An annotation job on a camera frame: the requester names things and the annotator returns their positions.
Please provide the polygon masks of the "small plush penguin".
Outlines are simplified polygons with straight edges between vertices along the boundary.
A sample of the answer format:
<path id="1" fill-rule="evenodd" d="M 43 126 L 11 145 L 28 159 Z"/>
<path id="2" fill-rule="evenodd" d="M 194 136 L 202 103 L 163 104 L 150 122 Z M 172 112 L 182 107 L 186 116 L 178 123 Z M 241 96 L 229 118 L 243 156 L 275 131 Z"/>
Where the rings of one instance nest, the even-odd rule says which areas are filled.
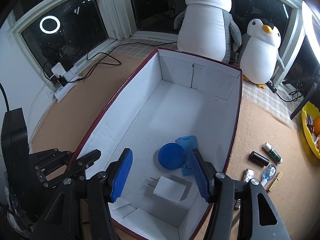
<path id="1" fill-rule="evenodd" d="M 264 18 L 250 20 L 242 36 L 238 59 L 243 79 L 264 89 L 277 65 L 285 70 L 279 55 L 280 44 L 280 31 L 272 22 Z"/>

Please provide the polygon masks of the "yellow fruit bowl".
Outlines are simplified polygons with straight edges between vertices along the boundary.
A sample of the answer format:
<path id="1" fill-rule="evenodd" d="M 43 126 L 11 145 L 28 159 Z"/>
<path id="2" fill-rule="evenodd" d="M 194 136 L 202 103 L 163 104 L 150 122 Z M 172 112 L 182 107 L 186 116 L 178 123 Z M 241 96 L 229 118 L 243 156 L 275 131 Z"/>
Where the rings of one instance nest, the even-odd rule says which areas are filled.
<path id="1" fill-rule="evenodd" d="M 315 142 L 312 139 L 310 131 L 308 130 L 308 128 L 306 126 L 307 114 L 310 114 L 313 119 L 315 119 L 319 116 L 319 109 L 309 101 L 303 107 L 302 112 L 301 112 L 302 126 L 303 126 L 305 138 L 308 142 L 310 149 L 312 150 L 313 154 L 319 159 L 319 151 L 316 147 Z"/>

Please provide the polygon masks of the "white usb charger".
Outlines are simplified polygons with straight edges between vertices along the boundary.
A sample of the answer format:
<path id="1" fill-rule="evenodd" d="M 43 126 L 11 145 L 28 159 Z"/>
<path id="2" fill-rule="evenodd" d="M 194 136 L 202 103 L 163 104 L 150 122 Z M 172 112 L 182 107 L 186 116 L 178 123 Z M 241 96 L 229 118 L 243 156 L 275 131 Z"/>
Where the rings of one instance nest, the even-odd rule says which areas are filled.
<path id="1" fill-rule="evenodd" d="M 150 177 L 146 185 L 153 195 L 173 203 L 185 200 L 189 193 L 188 182 L 177 176 Z"/>

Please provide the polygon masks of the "light blue phone stand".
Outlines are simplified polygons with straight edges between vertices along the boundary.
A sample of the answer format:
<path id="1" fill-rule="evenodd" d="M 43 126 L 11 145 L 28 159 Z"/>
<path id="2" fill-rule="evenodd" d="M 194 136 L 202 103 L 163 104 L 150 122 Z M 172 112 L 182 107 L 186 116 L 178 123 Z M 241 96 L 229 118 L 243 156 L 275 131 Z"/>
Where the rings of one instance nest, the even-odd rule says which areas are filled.
<path id="1" fill-rule="evenodd" d="M 179 137 L 175 142 L 179 144 L 185 152 L 186 163 L 181 167 L 182 176 L 191 176 L 193 173 L 191 170 L 190 154 L 192 152 L 192 149 L 199 148 L 197 137 L 194 135 Z"/>

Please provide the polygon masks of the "clear blue sanitizer bottle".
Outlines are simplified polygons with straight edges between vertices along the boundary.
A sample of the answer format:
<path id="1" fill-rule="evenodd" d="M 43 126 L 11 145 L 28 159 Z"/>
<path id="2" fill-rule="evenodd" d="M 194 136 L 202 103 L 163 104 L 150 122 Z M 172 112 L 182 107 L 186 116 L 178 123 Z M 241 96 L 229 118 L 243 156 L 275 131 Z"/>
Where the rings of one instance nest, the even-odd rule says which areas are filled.
<path id="1" fill-rule="evenodd" d="M 277 169 L 273 164 L 268 165 L 261 176 L 261 185 L 265 186 L 268 182 L 274 179 Z"/>

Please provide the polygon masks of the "wrapped candy pile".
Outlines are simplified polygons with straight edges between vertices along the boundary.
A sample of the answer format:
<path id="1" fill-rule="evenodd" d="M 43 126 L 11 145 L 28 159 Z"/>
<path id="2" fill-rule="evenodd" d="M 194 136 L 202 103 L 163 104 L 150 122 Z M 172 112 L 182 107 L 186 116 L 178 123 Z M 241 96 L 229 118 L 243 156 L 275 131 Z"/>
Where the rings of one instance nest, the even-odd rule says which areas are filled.
<path id="1" fill-rule="evenodd" d="M 311 133 L 311 136 L 312 136 L 312 139 L 314 142 L 316 142 L 316 139 L 319 135 L 316 135 L 314 132 L 313 132 L 313 118 L 310 114 L 307 114 L 306 116 L 306 126 L 308 128 L 308 130 L 310 131 Z"/>

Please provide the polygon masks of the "white power strip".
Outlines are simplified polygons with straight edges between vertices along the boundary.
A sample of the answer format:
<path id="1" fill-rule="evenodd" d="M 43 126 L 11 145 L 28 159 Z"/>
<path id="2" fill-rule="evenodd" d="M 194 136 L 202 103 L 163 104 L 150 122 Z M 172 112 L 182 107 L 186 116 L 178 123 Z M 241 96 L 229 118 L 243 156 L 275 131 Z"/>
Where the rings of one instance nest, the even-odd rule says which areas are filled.
<path id="1" fill-rule="evenodd" d="M 58 88 L 54 93 L 57 103 L 63 100 L 70 90 L 78 83 L 76 80 L 80 78 L 78 74 L 73 74 L 71 72 L 65 73 L 63 77 L 66 79 L 67 84 Z"/>

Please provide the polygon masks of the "patterned lighter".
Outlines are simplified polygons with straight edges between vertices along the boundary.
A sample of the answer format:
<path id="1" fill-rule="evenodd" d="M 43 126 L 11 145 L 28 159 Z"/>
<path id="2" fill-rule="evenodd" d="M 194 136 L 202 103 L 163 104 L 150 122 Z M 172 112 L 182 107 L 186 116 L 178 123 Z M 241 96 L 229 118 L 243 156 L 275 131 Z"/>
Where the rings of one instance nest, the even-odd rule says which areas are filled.
<path id="1" fill-rule="evenodd" d="M 244 171 L 242 181 L 249 182 L 252 178 L 254 178 L 254 175 L 255 175 L 255 171 L 247 168 Z M 240 209 L 240 199 L 236 199 L 234 201 L 234 210 L 239 210 L 239 209 Z"/>

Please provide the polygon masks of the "blue round tin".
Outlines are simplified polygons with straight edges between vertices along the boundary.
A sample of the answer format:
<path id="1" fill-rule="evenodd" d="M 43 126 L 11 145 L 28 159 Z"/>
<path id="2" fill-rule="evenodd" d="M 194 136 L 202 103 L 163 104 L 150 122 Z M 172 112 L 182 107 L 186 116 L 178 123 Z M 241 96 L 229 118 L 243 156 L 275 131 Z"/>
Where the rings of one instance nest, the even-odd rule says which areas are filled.
<path id="1" fill-rule="evenodd" d="M 187 162 L 183 147 L 177 143 L 168 143 L 162 146 L 158 152 L 160 165 L 167 170 L 176 170 Z"/>

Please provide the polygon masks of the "black cylinder tube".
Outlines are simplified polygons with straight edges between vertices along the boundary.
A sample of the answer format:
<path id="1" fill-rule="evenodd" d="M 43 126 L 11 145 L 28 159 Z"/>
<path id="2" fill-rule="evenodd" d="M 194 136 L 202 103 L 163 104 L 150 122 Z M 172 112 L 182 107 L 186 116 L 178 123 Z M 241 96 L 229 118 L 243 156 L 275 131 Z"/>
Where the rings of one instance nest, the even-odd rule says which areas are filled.
<path id="1" fill-rule="evenodd" d="M 267 167 L 270 163 L 270 161 L 267 158 L 255 151 L 252 151 L 250 153 L 249 160 L 260 167 Z"/>

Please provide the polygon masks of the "large plush penguin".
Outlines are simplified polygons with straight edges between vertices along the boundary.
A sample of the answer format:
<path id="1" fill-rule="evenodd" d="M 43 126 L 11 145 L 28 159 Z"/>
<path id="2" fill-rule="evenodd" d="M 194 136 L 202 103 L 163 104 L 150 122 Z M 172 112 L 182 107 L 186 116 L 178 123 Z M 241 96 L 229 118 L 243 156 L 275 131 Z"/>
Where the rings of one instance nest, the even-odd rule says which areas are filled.
<path id="1" fill-rule="evenodd" d="M 232 42 L 242 44 L 231 15 L 232 0 L 185 0 L 185 4 L 174 20 L 178 50 L 228 63 Z"/>

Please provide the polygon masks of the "white wall charger block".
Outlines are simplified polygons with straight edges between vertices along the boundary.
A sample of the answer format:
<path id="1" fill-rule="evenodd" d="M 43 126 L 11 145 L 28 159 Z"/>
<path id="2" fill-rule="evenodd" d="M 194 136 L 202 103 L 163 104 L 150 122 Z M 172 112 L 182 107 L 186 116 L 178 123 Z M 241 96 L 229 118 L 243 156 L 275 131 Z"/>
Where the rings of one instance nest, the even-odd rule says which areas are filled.
<path id="1" fill-rule="evenodd" d="M 51 71 L 56 76 L 57 79 L 59 77 L 63 77 L 64 74 L 66 73 L 64 67 L 62 66 L 62 64 L 60 62 L 58 62 L 55 66 L 53 66 Z"/>

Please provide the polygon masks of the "green white glue stick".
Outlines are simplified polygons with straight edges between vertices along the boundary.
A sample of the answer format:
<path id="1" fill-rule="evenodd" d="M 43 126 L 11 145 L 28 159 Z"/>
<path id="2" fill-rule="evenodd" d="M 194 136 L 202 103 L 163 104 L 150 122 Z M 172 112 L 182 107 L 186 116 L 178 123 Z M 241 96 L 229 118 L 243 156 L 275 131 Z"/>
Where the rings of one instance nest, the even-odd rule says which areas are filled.
<path id="1" fill-rule="evenodd" d="M 264 151 L 273 159 L 276 164 L 281 164 L 283 162 L 282 157 L 276 152 L 276 150 L 268 143 L 263 144 Z"/>

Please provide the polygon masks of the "wooden clothespin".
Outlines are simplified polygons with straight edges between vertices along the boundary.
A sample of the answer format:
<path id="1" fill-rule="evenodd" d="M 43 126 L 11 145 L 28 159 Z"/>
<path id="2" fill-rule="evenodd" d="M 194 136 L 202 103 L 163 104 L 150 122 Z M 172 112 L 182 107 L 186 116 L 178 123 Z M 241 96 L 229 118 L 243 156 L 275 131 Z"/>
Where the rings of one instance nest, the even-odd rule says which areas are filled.
<path id="1" fill-rule="evenodd" d="M 282 171 L 279 171 L 274 180 L 272 181 L 272 183 L 269 185 L 269 187 L 267 188 L 266 192 L 267 193 L 270 193 L 274 190 L 274 188 L 276 187 L 276 185 L 278 184 L 278 182 L 280 181 L 280 179 L 282 178 L 283 176 L 283 172 Z"/>

